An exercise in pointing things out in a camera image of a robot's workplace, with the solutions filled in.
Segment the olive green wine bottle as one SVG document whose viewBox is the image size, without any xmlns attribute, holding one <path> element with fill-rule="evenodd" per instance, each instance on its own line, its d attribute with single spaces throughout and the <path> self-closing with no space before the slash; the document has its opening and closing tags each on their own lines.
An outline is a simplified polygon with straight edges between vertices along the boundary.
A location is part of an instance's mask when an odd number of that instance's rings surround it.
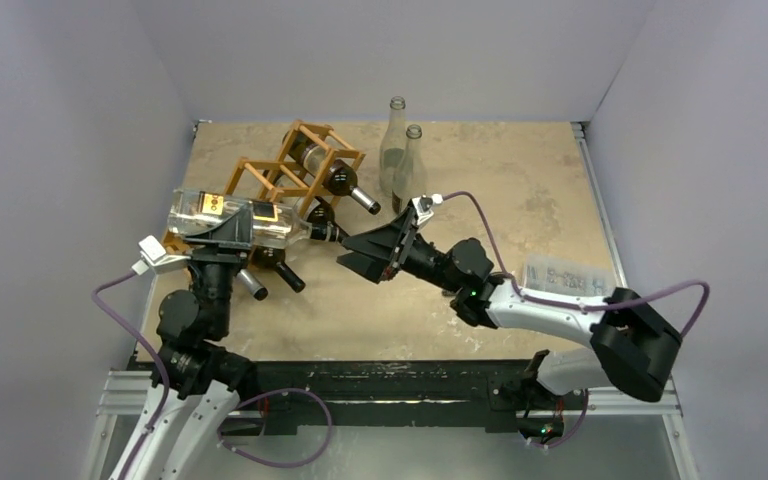
<svg viewBox="0 0 768 480">
<path fill-rule="evenodd" d="M 298 134 L 291 143 L 288 156 L 313 175 L 324 165 L 326 151 L 307 136 Z M 342 159 L 335 159 L 326 169 L 323 187 L 333 196 L 351 197 L 373 215 L 381 211 L 380 203 L 358 186 L 356 171 Z"/>
</svg>

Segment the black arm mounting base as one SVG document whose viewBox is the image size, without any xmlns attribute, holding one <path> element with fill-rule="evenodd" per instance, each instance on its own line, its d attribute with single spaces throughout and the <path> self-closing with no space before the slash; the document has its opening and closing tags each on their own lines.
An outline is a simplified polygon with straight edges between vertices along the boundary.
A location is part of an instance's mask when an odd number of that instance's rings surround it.
<svg viewBox="0 0 768 480">
<path fill-rule="evenodd" d="M 220 424 L 227 437 L 295 435 L 302 426 L 470 427 L 554 439 L 579 393 L 556 397 L 529 359 L 419 361 L 259 361 L 256 383 Z"/>
</svg>

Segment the dark labelled wine bottle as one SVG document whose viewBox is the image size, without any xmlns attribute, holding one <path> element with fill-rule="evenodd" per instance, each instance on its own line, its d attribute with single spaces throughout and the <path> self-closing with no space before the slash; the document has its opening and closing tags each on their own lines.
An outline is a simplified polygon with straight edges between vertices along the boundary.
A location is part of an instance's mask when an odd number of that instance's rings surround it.
<svg viewBox="0 0 768 480">
<path fill-rule="evenodd" d="M 313 224 L 337 227 L 334 208 L 328 202 L 314 202 L 306 213 L 305 220 Z"/>
</svg>

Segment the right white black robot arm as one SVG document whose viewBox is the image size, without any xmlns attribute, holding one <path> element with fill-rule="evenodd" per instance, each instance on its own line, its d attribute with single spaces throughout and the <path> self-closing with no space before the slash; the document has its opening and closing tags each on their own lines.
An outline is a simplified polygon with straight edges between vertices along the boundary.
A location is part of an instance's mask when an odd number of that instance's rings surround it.
<svg viewBox="0 0 768 480">
<path fill-rule="evenodd" d="M 338 264 L 381 283 L 406 272 L 453 293 L 456 316 L 473 327 L 522 329 L 578 344 L 533 362 L 521 381 L 524 399 L 544 407 L 576 389 L 613 386 L 644 402 L 659 401 L 682 336 L 634 291 L 575 297 L 518 289 L 494 269 L 476 238 L 438 250 L 419 232 L 414 208 L 390 223 L 342 239 Z"/>
</svg>

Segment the clear liquor bottle black cap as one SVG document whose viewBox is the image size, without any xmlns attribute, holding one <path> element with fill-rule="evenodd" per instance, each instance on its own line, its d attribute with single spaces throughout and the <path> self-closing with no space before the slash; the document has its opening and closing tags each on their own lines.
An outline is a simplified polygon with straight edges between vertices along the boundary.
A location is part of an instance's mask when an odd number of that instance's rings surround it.
<svg viewBox="0 0 768 480">
<path fill-rule="evenodd" d="M 313 223 L 290 206 L 193 189 L 174 191 L 167 230 L 190 245 L 283 250 L 301 240 L 340 243 L 336 224 Z"/>
</svg>

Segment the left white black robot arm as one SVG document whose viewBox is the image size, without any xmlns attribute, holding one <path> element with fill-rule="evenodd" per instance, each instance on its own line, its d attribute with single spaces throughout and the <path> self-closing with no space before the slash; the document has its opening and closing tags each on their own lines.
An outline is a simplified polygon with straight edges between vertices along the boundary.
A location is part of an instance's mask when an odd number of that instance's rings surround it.
<svg viewBox="0 0 768 480">
<path fill-rule="evenodd" d="M 154 362 L 151 385 L 113 478 L 185 478 L 225 415 L 257 399 L 253 364 L 217 344 L 229 331 L 233 280 L 247 263 L 252 237 L 251 214 L 238 210 L 215 222 L 186 217 L 188 254 L 169 253 L 153 236 L 140 241 L 132 276 L 185 268 L 192 280 L 159 307 L 161 346 L 144 346 Z"/>
</svg>

